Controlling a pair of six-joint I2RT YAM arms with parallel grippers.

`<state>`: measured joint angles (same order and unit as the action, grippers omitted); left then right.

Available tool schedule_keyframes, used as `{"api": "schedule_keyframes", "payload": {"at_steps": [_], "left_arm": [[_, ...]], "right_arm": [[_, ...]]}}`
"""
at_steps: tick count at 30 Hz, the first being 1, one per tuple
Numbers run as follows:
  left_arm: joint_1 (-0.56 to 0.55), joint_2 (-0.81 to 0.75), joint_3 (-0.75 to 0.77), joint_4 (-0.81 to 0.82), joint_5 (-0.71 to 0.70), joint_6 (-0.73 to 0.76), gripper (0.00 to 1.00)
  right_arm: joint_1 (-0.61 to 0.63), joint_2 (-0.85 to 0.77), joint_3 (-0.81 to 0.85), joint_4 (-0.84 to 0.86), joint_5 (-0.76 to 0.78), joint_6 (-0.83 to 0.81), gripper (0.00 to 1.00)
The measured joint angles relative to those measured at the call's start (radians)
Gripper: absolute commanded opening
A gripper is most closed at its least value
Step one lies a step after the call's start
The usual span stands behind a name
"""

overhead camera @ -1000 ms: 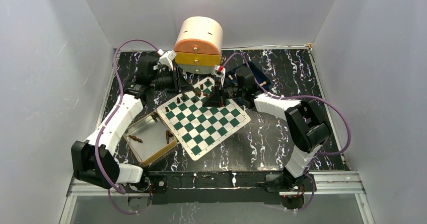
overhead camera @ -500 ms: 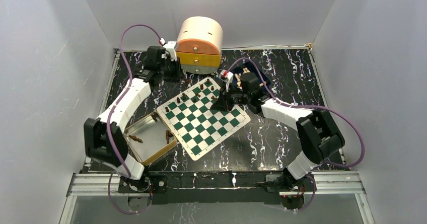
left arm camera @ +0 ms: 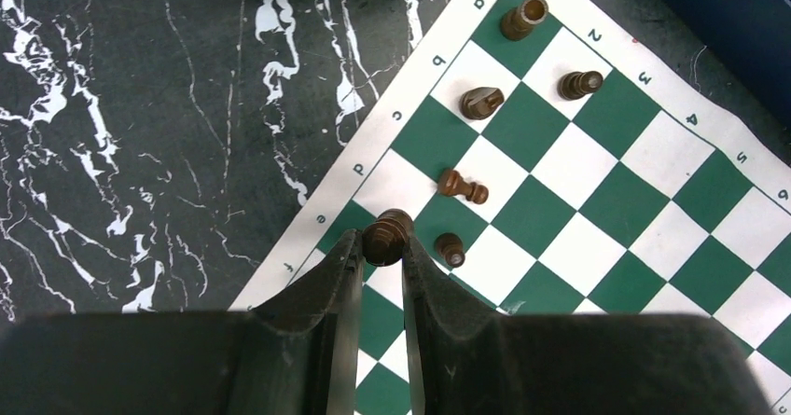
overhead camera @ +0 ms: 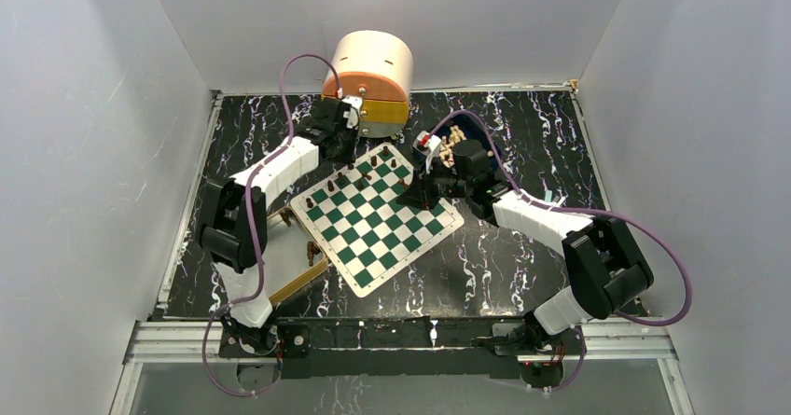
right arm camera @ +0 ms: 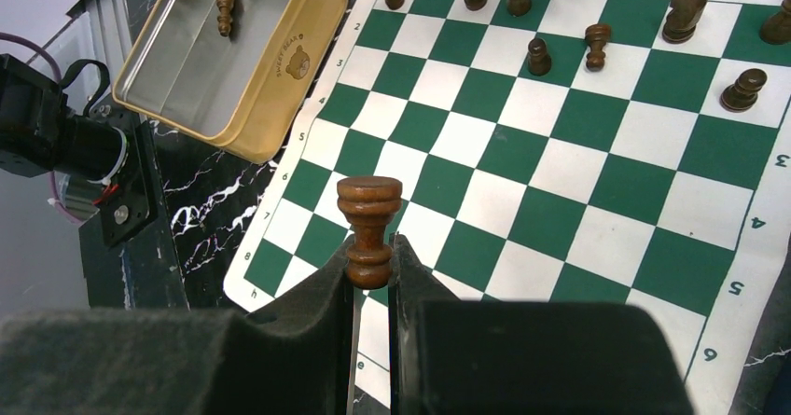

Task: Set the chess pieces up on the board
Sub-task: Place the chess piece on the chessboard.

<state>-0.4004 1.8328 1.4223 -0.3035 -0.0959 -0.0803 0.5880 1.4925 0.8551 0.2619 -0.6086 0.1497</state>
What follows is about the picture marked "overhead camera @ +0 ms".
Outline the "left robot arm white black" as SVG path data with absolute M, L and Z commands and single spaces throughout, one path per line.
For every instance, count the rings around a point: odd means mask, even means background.
M 288 125 L 287 137 L 268 156 L 206 183 L 194 237 L 222 280 L 230 318 L 246 326 L 243 344 L 256 355 L 273 352 L 279 340 L 266 322 L 273 307 L 264 289 L 271 202 L 322 163 L 353 161 L 363 102 L 352 95 L 323 99 L 314 114 Z

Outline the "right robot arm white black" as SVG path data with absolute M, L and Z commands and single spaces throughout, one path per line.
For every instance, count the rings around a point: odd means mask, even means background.
M 417 167 L 397 202 L 432 210 L 444 198 L 464 201 L 478 219 L 529 235 L 561 254 L 568 285 L 525 316 L 524 337 L 537 353 L 550 353 L 562 332 L 591 319 L 604 320 L 654 283 L 627 225 L 614 217 L 563 213 L 531 200 L 492 165 L 479 140 L 454 146 L 453 164 L 439 156 L 441 142 L 426 132 L 413 144 Z

